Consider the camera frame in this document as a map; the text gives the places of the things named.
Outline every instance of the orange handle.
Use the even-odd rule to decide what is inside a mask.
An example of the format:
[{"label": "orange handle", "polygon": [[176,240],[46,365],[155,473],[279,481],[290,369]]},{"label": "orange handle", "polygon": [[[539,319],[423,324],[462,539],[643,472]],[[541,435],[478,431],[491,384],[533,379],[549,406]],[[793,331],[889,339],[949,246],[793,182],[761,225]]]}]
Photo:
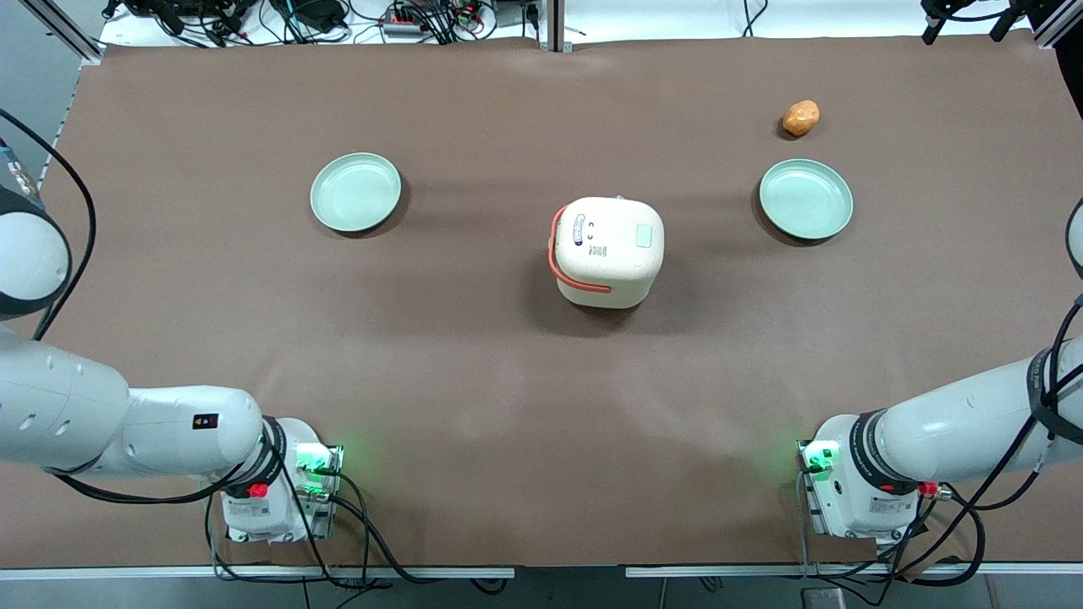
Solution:
[{"label": "orange handle", "polygon": [[583,291],[596,291],[598,294],[609,294],[613,289],[608,285],[595,285],[592,283],[583,283],[573,280],[572,277],[564,274],[557,265],[557,252],[553,248],[557,246],[557,224],[560,223],[560,217],[564,213],[564,209],[567,206],[561,207],[557,210],[557,215],[552,217],[552,228],[549,230],[549,270],[552,271],[553,276],[558,281],[564,283],[569,287],[574,287],[575,289],[582,289]]}]

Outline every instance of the metal frame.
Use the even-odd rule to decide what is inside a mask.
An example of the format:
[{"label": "metal frame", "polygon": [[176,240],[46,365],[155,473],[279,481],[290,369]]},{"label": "metal frame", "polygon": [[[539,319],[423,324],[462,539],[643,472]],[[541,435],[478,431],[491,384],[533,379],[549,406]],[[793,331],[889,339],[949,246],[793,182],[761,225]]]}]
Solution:
[{"label": "metal frame", "polygon": [[75,54],[95,65],[102,61],[102,49],[93,38],[87,36],[53,0],[18,1]]},{"label": "metal frame", "polygon": [[[318,578],[318,567],[231,567],[238,575],[263,578]],[[361,568],[328,569],[339,579],[361,578]],[[420,567],[407,569],[418,578],[443,580],[512,580],[516,570],[511,567]],[[42,580],[115,580],[130,578],[213,578],[210,566],[195,567],[92,567],[86,569],[0,569],[0,582]],[[393,580],[399,575],[387,567],[369,567],[368,576]]]},{"label": "metal frame", "polygon": [[572,43],[564,41],[564,0],[546,0],[545,50],[554,53],[571,53]]},{"label": "metal frame", "polygon": [[[636,578],[792,578],[808,574],[836,575],[856,565],[718,565],[695,567],[625,567],[624,576]],[[966,565],[934,565],[923,575],[957,575]],[[885,574],[887,565],[871,565],[863,572]],[[978,573],[983,575],[1083,575],[1083,562],[982,562]]]},{"label": "metal frame", "polygon": [[1065,0],[1034,28],[1034,41],[1043,49],[1052,49],[1080,21],[1083,21],[1083,0]]}]

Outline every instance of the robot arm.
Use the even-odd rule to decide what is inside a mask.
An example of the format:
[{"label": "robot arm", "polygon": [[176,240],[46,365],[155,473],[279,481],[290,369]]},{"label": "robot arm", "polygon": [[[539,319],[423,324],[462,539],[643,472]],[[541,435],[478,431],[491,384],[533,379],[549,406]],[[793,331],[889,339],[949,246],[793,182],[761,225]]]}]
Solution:
[{"label": "robot arm", "polygon": [[[70,261],[44,209],[0,187],[0,321],[49,307],[70,281]],[[300,420],[264,417],[240,389],[130,389],[105,364],[0,325],[0,461],[65,480],[196,476],[223,487],[232,539],[293,541],[310,529],[330,534],[326,498],[338,478],[313,470],[337,472],[341,454]]]},{"label": "robot arm", "polygon": [[[1083,278],[1081,208],[1083,199],[1069,218],[1065,242]],[[1038,470],[1083,457],[1083,376],[1057,393],[1057,410],[1051,413],[1040,400],[1042,381],[1049,378],[1048,354],[1043,351],[889,409],[827,419],[815,439],[800,448],[803,465],[811,472],[808,497],[817,532],[895,543],[914,520],[919,484],[990,475],[1031,416],[1039,424],[1002,471]],[[1057,379],[1083,365],[1083,340],[1066,342],[1056,365]],[[1051,430],[1056,432],[1052,440]]]}]

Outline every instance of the warning label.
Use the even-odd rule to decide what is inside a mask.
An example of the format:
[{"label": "warning label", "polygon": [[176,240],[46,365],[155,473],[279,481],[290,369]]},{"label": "warning label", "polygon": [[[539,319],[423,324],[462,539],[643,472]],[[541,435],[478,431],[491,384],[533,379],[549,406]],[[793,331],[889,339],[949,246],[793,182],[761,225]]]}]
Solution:
[{"label": "warning label", "polygon": [[230,502],[230,516],[248,518],[260,518],[271,516],[271,502],[266,500],[250,500],[245,502]]},{"label": "warning label", "polygon": [[869,511],[872,514],[899,514],[910,509],[913,502],[903,497],[873,497],[869,502]]}]

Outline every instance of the plate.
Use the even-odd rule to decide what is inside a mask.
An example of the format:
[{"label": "plate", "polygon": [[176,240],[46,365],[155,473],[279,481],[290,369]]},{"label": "plate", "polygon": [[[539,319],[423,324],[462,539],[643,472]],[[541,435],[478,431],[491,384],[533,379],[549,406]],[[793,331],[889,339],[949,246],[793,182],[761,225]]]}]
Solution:
[{"label": "plate", "polygon": [[759,183],[764,213],[782,231],[804,239],[837,234],[853,216],[853,195],[834,169],[807,158],[783,160]]},{"label": "plate", "polygon": [[371,229],[391,216],[402,194],[402,179],[390,160],[378,154],[353,153],[319,170],[309,202],[316,219],[329,229]]}]

